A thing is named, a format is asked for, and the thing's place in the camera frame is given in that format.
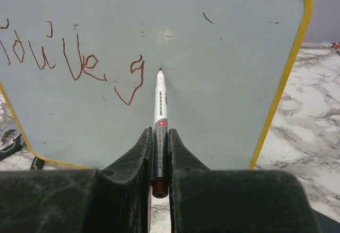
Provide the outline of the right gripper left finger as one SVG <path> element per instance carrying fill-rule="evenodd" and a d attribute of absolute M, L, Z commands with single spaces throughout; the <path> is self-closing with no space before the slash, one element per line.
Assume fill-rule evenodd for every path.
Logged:
<path fill-rule="evenodd" d="M 1 232 L 149 232 L 152 130 L 103 170 L 1 173 Z"/>

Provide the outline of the white marker pen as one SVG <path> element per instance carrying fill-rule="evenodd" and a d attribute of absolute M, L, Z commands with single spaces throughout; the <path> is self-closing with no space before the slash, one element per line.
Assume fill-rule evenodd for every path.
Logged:
<path fill-rule="evenodd" d="M 160 68 L 156 76 L 154 108 L 154 147 L 152 168 L 152 195 L 162 199 L 168 195 L 167 177 L 168 113 L 165 75 Z"/>

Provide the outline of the yellow framed whiteboard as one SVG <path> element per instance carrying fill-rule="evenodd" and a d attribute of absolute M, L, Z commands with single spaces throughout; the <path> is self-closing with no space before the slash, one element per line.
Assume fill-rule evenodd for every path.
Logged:
<path fill-rule="evenodd" d="M 168 124 L 211 169 L 256 164 L 313 0 L 1 0 L 1 92 L 36 156 L 103 169 Z"/>

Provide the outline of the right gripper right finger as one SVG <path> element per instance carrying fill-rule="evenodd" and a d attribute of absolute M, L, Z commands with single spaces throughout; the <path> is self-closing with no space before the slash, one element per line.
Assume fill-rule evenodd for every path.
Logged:
<path fill-rule="evenodd" d="M 302 185 L 280 170 L 211 170 L 168 135 L 172 232 L 318 232 Z"/>

